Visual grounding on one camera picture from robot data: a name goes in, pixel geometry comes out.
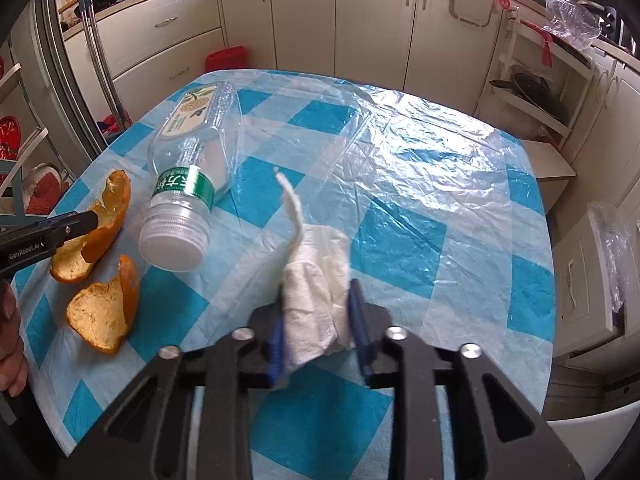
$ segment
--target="green label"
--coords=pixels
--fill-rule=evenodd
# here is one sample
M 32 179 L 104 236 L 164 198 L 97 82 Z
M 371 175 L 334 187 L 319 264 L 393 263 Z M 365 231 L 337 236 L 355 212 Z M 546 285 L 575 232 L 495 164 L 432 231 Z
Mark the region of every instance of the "green label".
M 158 177 L 152 196 L 163 191 L 180 191 L 186 195 L 195 196 L 209 209 L 213 207 L 213 198 L 216 195 L 213 184 L 197 166 L 170 168 L 163 171 Z

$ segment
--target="silver bolt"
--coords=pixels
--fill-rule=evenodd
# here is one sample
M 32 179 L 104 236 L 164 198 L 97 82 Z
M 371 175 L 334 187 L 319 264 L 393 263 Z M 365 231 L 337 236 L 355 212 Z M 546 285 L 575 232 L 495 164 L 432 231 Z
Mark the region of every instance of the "silver bolt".
M 467 343 L 460 347 L 460 353 L 467 359 L 476 359 L 482 355 L 482 349 L 473 343 Z
M 163 346 L 158 352 L 158 355 L 162 359 L 175 359 L 180 355 L 180 353 L 181 350 L 177 346 L 169 345 Z
M 254 335 L 255 335 L 254 331 L 247 326 L 243 326 L 242 328 L 236 328 L 231 333 L 231 337 L 236 341 L 248 341 L 249 339 L 253 339 Z
M 401 326 L 390 326 L 385 330 L 385 335 L 394 341 L 402 341 L 402 339 L 406 339 L 409 333 Z

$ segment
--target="clear plastic bottle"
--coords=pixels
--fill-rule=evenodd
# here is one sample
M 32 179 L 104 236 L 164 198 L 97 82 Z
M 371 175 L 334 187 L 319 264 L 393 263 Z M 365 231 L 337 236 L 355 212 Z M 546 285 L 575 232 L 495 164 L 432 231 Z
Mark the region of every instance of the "clear plastic bottle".
M 149 170 L 158 180 L 138 247 L 164 270 L 196 269 L 209 245 L 213 205 L 232 185 L 241 121 L 229 82 L 185 93 L 149 144 Z

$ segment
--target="blue checkered tablecloth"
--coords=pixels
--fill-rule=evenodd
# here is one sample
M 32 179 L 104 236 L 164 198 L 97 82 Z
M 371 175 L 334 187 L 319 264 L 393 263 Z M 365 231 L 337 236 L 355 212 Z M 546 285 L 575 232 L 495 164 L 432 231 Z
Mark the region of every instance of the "blue checkered tablecloth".
M 239 175 L 214 208 L 206 262 L 172 274 L 137 249 L 154 184 L 147 147 L 185 90 L 220 80 L 238 88 Z M 273 301 L 292 235 L 274 166 L 295 187 L 306 222 L 351 238 L 352 276 L 369 301 L 431 344 L 478 342 L 542 409 L 554 277 L 540 193 L 519 142 L 402 92 L 296 73 L 216 72 L 134 124 L 56 207 L 84 210 L 114 169 L 131 178 L 124 228 L 88 280 L 110 279 L 121 253 L 138 264 L 138 316 L 120 351 L 100 354 L 66 325 L 65 307 L 87 283 L 55 282 L 48 260 L 14 279 L 31 386 L 66 453 L 159 348 L 211 344 Z M 392 397 L 362 386 L 354 352 L 320 358 L 252 403 L 256 479 L 386 478 Z

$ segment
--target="tablecloth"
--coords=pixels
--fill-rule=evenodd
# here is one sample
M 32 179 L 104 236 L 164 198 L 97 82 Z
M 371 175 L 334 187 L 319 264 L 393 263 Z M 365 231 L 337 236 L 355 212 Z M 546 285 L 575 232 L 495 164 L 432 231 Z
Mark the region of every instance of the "tablecloth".
M 184 91 L 220 80 L 234 83 L 242 110 L 238 179 L 214 208 L 203 266 L 172 274 L 137 250 L 155 182 L 147 148 Z M 479 343 L 542 409 L 554 278 L 540 193 L 520 143 L 402 92 L 297 73 L 215 72 L 134 124 L 56 207 L 54 214 L 84 210 L 114 169 L 131 178 L 124 228 L 87 282 L 55 282 L 48 260 L 15 276 L 31 387 L 67 454 L 162 346 L 211 344 L 273 301 L 292 235 L 275 166 L 300 196 L 306 222 L 351 239 L 352 277 L 368 301 L 430 344 Z M 120 351 L 106 356 L 66 325 L 65 307 L 82 286 L 107 281 L 121 253 L 140 270 L 140 306 Z M 252 396 L 254 476 L 386 478 L 391 422 L 392 393 L 362 385 L 354 352 L 324 356 L 286 389 Z M 450 476 L 450 449 L 445 456 Z

